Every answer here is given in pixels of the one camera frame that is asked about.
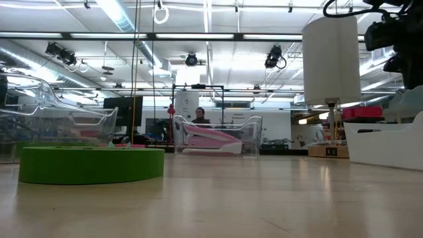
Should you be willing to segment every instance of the white wall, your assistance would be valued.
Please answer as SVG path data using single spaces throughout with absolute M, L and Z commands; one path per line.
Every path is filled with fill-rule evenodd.
M 205 118 L 209 119 L 212 124 L 220 124 L 221 110 L 206 110 Z M 291 113 L 283 110 L 225 110 L 224 122 L 233 122 L 235 124 L 243 123 L 250 116 L 263 117 L 262 139 L 291 139 Z M 145 133 L 145 119 L 154 118 L 152 108 L 144 108 L 142 114 L 141 127 L 138 132 Z M 156 118 L 169 118 L 167 109 L 157 109 Z
M 312 125 L 292 125 L 291 127 L 291 138 L 294 143 L 291 144 L 292 149 L 300 149 L 298 136 L 302 136 L 302 141 L 305 142 L 305 145 L 314 143 L 314 138 L 316 138 L 316 132 L 323 130 L 322 126 L 312 126 Z

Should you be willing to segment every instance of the red box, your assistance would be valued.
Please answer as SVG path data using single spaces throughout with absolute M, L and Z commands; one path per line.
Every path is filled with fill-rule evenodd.
M 382 108 L 380 106 L 361 106 L 356 108 L 347 108 L 342 111 L 342 119 L 357 117 L 383 117 Z

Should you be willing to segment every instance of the white cylinder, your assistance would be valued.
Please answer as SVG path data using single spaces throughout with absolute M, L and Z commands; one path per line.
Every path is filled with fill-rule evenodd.
M 320 18 L 303 29 L 304 97 L 307 104 L 361 99 L 355 17 Z
M 176 115 L 183 116 L 187 121 L 195 119 L 199 96 L 199 92 L 181 92 L 174 100 Z

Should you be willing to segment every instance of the ceiling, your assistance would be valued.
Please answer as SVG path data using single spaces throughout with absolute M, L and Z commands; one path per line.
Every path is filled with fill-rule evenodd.
M 288 13 L 290 1 L 261 1 L 261 0 L 209 0 L 211 1 L 211 18 L 208 32 L 263 32 L 263 33 L 296 33 L 301 34 L 302 29 L 311 21 L 322 17 L 321 7 L 323 0 L 293 0 L 293 12 Z M 2 4 L 22 5 L 30 7 L 57 7 L 57 6 L 82 6 L 84 0 L 18 0 L 2 1 Z M 243 11 L 235 12 L 235 5 Z M 44 31 L 44 32 L 119 32 L 119 28 L 110 20 L 108 15 L 99 7 L 96 1 L 89 1 L 91 9 L 55 9 L 34 10 L 16 9 L 0 6 L 0 31 Z M 141 1 L 141 31 L 142 32 L 204 32 L 203 0 L 164 0 L 164 6 L 195 8 L 196 11 L 181 9 L 169 9 L 169 19 L 163 24 L 153 24 L 152 5 L 153 1 Z M 124 1 L 125 8 L 132 20 L 135 20 L 135 0 Z M 349 0 L 339 0 L 340 11 L 348 8 Z M 356 9 L 369 7 L 361 0 L 354 0 Z M 157 18 L 163 17 L 159 11 Z M 374 21 L 380 21 L 380 15 L 370 14 L 365 18 L 357 16 L 359 34 L 364 34 L 367 27 Z M 47 40 L 11 40 L 13 43 L 27 49 L 29 52 L 49 59 L 45 53 Z M 104 42 L 96 41 L 57 41 L 57 43 L 74 51 L 75 55 L 89 65 L 85 73 L 76 71 L 81 77 L 100 85 L 101 87 L 113 87 L 116 83 L 122 83 L 124 87 L 131 87 L 132 78 L 132 52 L 133 44 L 128 41 L 113 41 L 107 43 L 105 65 L 115 68 L 113 75 L 103 81 L 102 77 L 104 60 Z M 199 60 L 204 64 L 197 66 L 201 72 L 200 82 L 208 84 L 206 70 L 207 46 L 199 41 L 157 41 L 148 42 L 153 53 L 160 58 L 169 60 L 172 69 L 184 67 L 183 57 L 187 53 L 196 53 Z M 280 45 L 287 56 L 288 67 L 281 71 L 268 72 L 264 68 L 264 60 L 270 48 Z M 246 89 L 260 85 L 262 89 L 302 89 L 303 74 L 297 73 L 302 68 L 302 45 L 290 42 L 210 42 L 213 65 L 214 85 Z M 365 50 L 364 44 L 359 45 L 362 63 L 371 57 L 371 52 Z M 137 65 L 137 87 L 151 87 L 152 76 L 148 73 L 149 65 Z M 392 75 L 382 72 L 380 69 L 373 70 L 362 75 L 362 87 L 392 78 Z M 170 87 L 170 77 L 156 77 L 156 87 Z M 377 86 L 378 91 L 394 91 L 401 85 L 401 77 Z M 274 97 L 292 97 L 295 94 L 277 94 Z

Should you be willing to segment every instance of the clear plastic box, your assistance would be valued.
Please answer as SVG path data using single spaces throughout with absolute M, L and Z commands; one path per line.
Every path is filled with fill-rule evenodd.
M 242 124 L 194 124 L 174 116 L 174 152 L 258 156 L 261 131 L 261 116 L 252 116 Z
M 109 113 L 61 102 L 44 80 L 14 73 L 8 97 L 25 103 L 0 105 L 0 163 L 18 163 L 27 146 L 85 146 L 112 141 L 118 109 Z

